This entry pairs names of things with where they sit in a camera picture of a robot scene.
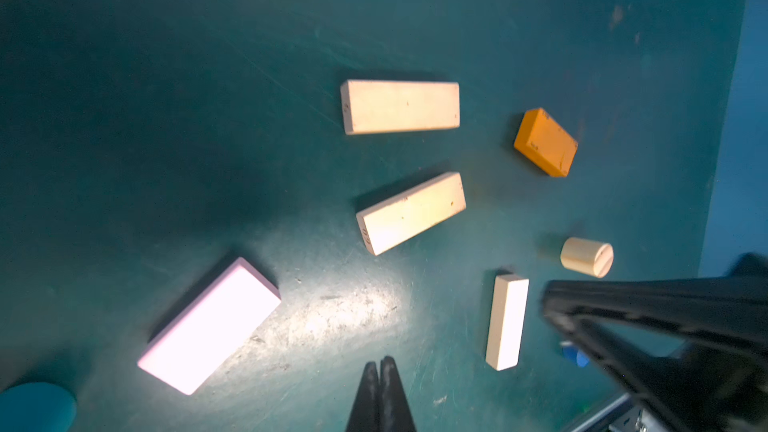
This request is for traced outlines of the natural wood block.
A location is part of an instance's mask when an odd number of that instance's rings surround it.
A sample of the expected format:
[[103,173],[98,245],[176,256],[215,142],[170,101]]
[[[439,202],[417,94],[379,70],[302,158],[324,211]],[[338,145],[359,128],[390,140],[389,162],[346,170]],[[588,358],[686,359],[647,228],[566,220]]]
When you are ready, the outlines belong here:
[[486,362],[496,371],[519,362],[528,291],[529,280],[517,274],[495,278]]
[[356,214],[366,249],[378,256],[466,209],[459,172],[446,172]]
[[460,87],[455,82],[347,80],[340,93],[348,135],[460,126]]

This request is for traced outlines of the natural wood block front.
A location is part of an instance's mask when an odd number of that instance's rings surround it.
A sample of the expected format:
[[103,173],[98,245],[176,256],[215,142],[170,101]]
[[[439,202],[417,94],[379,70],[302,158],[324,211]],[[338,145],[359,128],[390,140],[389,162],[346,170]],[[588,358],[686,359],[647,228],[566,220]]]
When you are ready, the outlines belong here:
[[459,172],[446,172],[356,214],[366,249],[378,256],[466,209]]

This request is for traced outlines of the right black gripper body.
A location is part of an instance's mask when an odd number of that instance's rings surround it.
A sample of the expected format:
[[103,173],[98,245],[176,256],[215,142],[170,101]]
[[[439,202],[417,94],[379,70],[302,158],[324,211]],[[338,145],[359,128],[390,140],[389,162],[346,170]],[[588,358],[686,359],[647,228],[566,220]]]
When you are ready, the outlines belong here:
[[719,277],[551,281],[541,311],[667,430],[766,430],[766,257]]

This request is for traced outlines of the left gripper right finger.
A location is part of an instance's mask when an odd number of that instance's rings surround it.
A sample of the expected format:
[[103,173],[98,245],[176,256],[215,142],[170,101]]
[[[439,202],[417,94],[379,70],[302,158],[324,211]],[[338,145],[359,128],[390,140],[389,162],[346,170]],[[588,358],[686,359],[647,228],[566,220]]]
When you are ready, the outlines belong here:
[[415,432],[400,374],[393,357],[380,362],[379,427],[384,432]]

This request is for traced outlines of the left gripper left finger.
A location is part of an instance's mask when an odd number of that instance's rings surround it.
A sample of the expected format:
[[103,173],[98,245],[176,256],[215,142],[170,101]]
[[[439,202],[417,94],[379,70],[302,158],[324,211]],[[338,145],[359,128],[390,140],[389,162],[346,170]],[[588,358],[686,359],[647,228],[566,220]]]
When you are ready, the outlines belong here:
[[375,362],[365,364],[346,432],[380,431],[380,382]]

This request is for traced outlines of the pink wood block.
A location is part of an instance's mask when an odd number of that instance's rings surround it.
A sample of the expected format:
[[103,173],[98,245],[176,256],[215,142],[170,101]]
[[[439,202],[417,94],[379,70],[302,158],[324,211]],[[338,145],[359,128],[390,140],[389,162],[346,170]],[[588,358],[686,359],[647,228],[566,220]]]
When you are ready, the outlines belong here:
[[239,257],[150,341],[137,365],[191,395],[280,303],[278,288]]

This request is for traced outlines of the orange wood block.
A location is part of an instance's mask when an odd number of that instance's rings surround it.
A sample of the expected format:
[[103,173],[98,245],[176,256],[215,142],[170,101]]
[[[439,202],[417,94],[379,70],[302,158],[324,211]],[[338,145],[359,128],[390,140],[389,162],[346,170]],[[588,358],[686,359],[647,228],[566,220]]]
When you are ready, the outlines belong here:
[[567,177],[578,142],[543,108],[524,114],[514,148],[552,177]]

